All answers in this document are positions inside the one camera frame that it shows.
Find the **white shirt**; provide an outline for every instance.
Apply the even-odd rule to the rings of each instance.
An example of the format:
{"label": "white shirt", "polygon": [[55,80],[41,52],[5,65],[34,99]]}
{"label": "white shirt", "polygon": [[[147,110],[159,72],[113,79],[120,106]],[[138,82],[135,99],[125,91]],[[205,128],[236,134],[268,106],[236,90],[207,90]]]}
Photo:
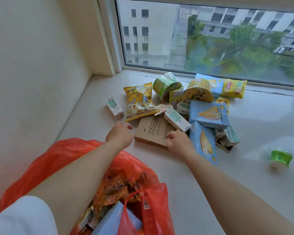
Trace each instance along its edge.
{"label": "white shirt", "polygon": [[0,235],[58,235],[48,205],[35,196],[19,198],[0,213]]}

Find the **building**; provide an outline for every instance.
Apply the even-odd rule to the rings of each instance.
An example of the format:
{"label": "building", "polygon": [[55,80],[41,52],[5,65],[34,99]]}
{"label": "building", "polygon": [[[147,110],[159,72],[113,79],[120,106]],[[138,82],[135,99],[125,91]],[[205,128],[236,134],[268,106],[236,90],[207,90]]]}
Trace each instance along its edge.
{"label": "building", "polygon": [[179,5],[117,0],[117,7],[126,63],[164,68]]}
{"label": "building", "polygon": [[241,23],[255,25],[262,34],[285,32],[282,45],[294,49],[294,13],[200,6],[197,20],[205,24],[202,34],[227,39],[231,28]]}

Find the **person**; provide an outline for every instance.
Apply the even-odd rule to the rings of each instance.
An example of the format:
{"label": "person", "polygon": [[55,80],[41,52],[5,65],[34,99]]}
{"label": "person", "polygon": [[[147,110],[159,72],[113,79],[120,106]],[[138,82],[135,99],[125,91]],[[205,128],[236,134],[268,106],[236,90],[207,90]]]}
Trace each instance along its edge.
{"label": "person", "polygon": [[[106,143],[60,169],[2,211],[0,234],[68,235],[114,157],[132,143],[132,129],[129,123],[117,123]],[[171,131],[166,138],[169,151],[188,166],[227,235],[294,235],[292,223],[197,154],[185,133]]]}

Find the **right arm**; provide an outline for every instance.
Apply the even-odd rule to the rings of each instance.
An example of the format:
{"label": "right arm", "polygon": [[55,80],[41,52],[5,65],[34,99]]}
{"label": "right arm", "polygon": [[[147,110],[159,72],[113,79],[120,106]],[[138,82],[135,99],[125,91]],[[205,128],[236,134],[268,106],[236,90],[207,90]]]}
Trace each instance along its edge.
{"label": "right arm", "polygon": [[170,152],[194,175],[224,232],[229,234],[294,235],[294,225],[218,167],[196,153],[179,130],[167,135]]}

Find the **window glass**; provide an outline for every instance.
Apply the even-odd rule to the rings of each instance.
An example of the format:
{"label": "window glass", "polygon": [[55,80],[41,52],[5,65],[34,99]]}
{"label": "window glass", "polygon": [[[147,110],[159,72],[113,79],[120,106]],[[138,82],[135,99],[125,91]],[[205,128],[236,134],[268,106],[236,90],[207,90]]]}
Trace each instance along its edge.
{"label": "window glass", "polygon": [[[138,0],[116,6],[125,64],[294,86],[294,13]],[[129,27],[135,37],[126,36]]]}

